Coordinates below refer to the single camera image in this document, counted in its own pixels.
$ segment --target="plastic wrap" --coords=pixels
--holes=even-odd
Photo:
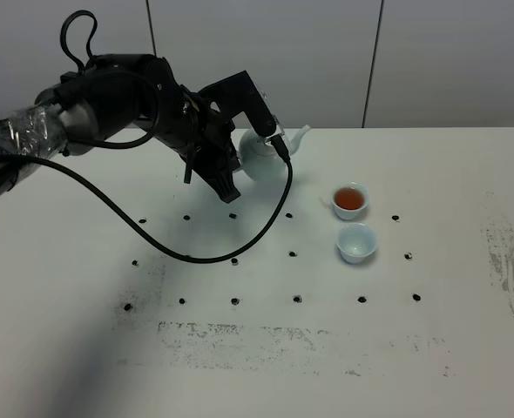
[[[38,105],[0,120],[0,151],[50,159],[64,149],[64,127],[54,106]],[[29,176],[37,165],[25,165],[18,180]]]

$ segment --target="white teapot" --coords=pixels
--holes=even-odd
[[[301,128],[292,138],[288,140],[284,131],[281,131],[282,139],[294,155],[300,148],[303,136],[311,130],[309,125]],[[241,162],[241,169],[254,181],[277,179],[286,169],[286,164],[278,156],[273,146],[260,137],[253,129],[248,129],[241,137],[238,158]]]

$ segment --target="tea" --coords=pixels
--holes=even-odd
[[[335,193],[335,203],[342,209],[354,211],[363,206],[365,198],[351,187],[345,187]]]

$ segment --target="robotic arm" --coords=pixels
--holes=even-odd
[[[65,42],[67,28],[79,16],[94,20],[86,66],[72,56]],[[96,28],[96,18],[88,11],[80,10],[68,17],[60,41],[78,71],[65,73],[60,84],[42,91],[35,106],[0,120],[0,155],[50,159],[62,152],[65,156],[78,156],[92,147],[127,149],[155,137],[186,162],[185,183],[190,182],[195,171],[221,200],[230,203],[240,196],[233,183],[233,172],[240,167],[231,140],[233,117],[246,113],[257,134],[270,139],[277,151],[277,147],[286,150],[277,134],[281,128],[275,116],[245,71],[192,92],[176,82],[164,58],[149,54],[93,56],[90,40]],[[130,124],[147,134],[126,144],[105,142]],[[2,160],[0,195],[37,167]]]

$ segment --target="table surface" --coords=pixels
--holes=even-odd
[[[57,161],[200,257],[249,241],[285,181],[236,173],[226,205],[156,140]],[[0,416],[513,415],[514,129],[317,129],[293,163],[237,266],[170,259],[47,168],[1,198]],[[379,240],[359,266],[328,207],[346,181]]]

